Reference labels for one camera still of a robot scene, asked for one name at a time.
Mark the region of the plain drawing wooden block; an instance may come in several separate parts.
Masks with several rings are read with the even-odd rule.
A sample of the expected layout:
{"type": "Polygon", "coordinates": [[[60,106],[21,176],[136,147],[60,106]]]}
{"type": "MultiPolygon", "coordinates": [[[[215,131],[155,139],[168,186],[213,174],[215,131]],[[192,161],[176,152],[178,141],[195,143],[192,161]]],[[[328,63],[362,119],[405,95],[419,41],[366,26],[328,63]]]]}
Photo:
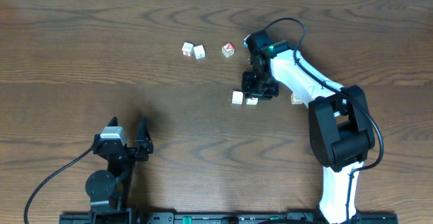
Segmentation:
{"type": "Polygon", "coordinates": [[[300,105],[300,104],[303,104],[303,101],[295,94],[295,93],[293,93],[292,95],[291,95],[291,102],[292,102],[292,104],[294,104],[294,105],[300,105]]]}

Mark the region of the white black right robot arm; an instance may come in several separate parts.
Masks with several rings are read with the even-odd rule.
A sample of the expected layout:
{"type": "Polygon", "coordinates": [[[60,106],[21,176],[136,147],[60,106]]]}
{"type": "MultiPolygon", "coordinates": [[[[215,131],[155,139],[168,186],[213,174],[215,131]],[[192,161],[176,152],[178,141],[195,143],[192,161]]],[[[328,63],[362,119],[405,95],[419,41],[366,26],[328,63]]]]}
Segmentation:
{"type": "Polygon", "coordinates": [[[354,223],[357,179],[376,140],[383,140],[369,115],[363,90],[322,75],[288,41],[244,39],[252,72],[242,79],[244,97],[272,98],[280,83],[309,110],[310,145],[323,167],[319,212],[326,223],[354,223]]]}

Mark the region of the red picture wooden block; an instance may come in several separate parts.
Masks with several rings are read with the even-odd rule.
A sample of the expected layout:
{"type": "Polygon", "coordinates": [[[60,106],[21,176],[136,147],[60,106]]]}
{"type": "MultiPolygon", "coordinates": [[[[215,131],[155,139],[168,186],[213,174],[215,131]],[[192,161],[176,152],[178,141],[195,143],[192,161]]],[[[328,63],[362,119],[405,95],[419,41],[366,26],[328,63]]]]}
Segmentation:
{"type": "Polygon", "coordinates": [[[246,100],[247,105],[256,105],[257,103],[258,103],[258,99],[255,97],[251,97],[246,100]]]}

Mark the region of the green letter Z block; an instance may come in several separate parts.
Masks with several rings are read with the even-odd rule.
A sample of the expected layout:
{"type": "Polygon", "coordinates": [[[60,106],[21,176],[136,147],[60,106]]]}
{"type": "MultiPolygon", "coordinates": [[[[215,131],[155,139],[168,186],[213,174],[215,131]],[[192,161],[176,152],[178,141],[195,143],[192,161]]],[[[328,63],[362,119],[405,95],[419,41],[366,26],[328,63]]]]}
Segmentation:
{"type": "Polygon", "coordinates": [[[231,103],[242,105],[244,95],[241,91],[233,91],[231,103]]]}

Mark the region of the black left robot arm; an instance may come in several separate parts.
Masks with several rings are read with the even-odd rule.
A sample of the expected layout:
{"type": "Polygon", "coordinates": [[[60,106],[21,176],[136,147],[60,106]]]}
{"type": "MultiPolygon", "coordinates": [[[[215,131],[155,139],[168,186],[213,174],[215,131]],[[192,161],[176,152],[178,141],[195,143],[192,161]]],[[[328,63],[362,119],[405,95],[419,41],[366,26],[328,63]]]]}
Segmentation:
{"type": "Polygon", "coordinates": [[[142,223],[145,218],[135,208],[127,206],[133,170],[137,161],[147,161],[154,146],[148,131],[147,118],[139,123],[137,147],[127,145],[124,129],[113,117],[103,131],[94,135],[91,151],[107,161],[106,170],[92,173],[85,190],[90,197],[91,224],[142,223]]]}

